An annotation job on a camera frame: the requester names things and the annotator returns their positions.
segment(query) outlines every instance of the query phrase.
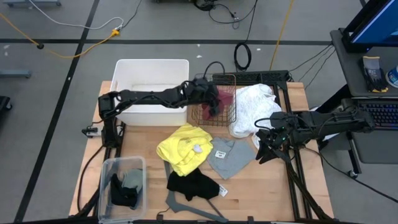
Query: wheel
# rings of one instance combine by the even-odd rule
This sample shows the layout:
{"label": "wheel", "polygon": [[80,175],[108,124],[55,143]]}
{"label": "wheel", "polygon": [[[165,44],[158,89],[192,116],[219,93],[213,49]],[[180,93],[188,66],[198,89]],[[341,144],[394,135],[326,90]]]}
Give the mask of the wheel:
{"label": "wheel", "polygon": [[12,104],[9,102],[8,104],[7,104],[7,106],[6,106],[6,110],[11,110],[12,109]]}
{"label": "wheel", "polygon": [[349,177],[351,177],[352,179],[357,179],[357,178],[358,178],[358,174],[356,174],[353,170],[348,171],[347,174],[348,174]]}

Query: yellow cloth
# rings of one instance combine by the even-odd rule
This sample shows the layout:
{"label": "yellow cloth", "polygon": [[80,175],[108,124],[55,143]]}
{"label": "yellow cloth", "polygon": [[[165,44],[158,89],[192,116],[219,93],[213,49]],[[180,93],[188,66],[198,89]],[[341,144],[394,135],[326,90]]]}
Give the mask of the yellow cloth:
{"label": "yellow cloth", "polygon": [[[179,176],[186,176],[196,169],[213,149],[213,138],[199,127],[184,124],[178,128],[169,138],[162,141],[156,149],[156,153],[172,165],[173,170]],[[195,152],[194,145],[199,145],[202,152]]]}

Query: wire basket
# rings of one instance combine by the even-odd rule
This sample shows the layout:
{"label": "wire basket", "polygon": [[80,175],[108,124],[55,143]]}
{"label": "wire basket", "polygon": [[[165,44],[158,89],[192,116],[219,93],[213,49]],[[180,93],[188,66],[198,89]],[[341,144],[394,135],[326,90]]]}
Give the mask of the wire basket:
{"label": "wire basket", "polygon": [[[196,74],[195,78],[201,78],[203,74]],[[216,75],[208,74],[205,76],[209,82],[217,85],[218,91],[223,91],[226,94],[232,95],[233,100],[229,105],[224,105],[224,110],[218,116],[205,119],[203,117],[202,105],[195,105],[192,108],[192,119],[199,125],[208,126],[229,126],[236,121],[236,77],[232,74]]]}

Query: white cloth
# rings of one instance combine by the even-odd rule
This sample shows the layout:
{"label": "white cloth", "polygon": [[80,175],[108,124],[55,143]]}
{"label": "white cloth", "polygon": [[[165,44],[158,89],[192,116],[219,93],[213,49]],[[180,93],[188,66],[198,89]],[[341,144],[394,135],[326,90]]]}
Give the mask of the white cloth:
{"label": "white cloth", "polygon": [[[236,90],[236,121],[229,125],[229,133],[236,138],[245,138],[258,132],[254,122],[269,118],[273,112],[282,109],[274,102],[276,96],[271,88],[264,84],[247,86]],[[272,128],[269,120],[260,121],[257,125]],[[259,148],[258,137],[252,137],[254,145]]]}

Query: wooden table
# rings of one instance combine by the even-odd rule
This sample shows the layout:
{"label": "wooden table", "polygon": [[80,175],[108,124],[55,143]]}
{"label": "wooden table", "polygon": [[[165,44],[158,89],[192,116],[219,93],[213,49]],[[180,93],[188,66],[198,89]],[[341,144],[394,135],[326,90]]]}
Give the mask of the wooden table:
{"label": "wooden table", "polygon": [[[101,86],[100,95],[110,89],[110,81],[104,81]],[[289,98],[292,110],[308,110],[308,103],[305,96],[302,83],[288,83]],[[281,105],[284,109],[282,92],[280,92]],[[191,107],[188,107],[188,122],[196,125],[191,119]],[[94,113],[94,121],[100,120],[98,116],[98,105]],[[137,127],[128,126],[124,133],[124,142],[121,156],[145,157],[147,162],[147,196],[148,211],[144,219],[154,220],[159,211],[168,208],[165,199],[168,193],[166,189],[167,179],[165,176],[163,160],[156,154],[157,145],[168,138],[178,127]],[[233,138],[229,135],[226,127],[203,126],[205,131],[213,137]],[[92,138],[87,140],[87,146],[81,170],[88,159],[101,146],[101,138]],[[310,149],[318,150],[315,141],[307,145]],[[329,215],[333,216],[331,209],[328,189],[325,176],[323,174],[321,160],[318,155],[306,150],[301,150],[302,164],[307,183],[307,189],[312,194],[318,204]],[[104,151],[98,154],[88,166],[83,179],[81,190],[81,206],[89,200],[93,192],[98,188],[101,166],[103,163]],[[250,162],[243,170],[234,177],[223,180],[205,161],[200,170],[212,178],[217,183],[223,185],[228,194],[226,197],[215,197],[211,199],[217,209],[230,221],[245,221],[248,216],[253,216],[256,221],[293,221],[292,202],[290,199],[289,185],[285,164],[281,159],[274,159],[259,165],[258,161]],[[70,208],[70,214],[76,214],[78,183],[76,185],[73,202]],[[298,194],[301,217],[305,217],[302,205],[302,199]],[[195,208],[205,210],[209,213],[215,213],[209,204],[202,198],[195,197],[191,202],[185,200],[185,197],[176,193],[176,199]],[[164,213],[165,220],[203,220],[204,218],[190,212],[174,213],[169,210]]]}

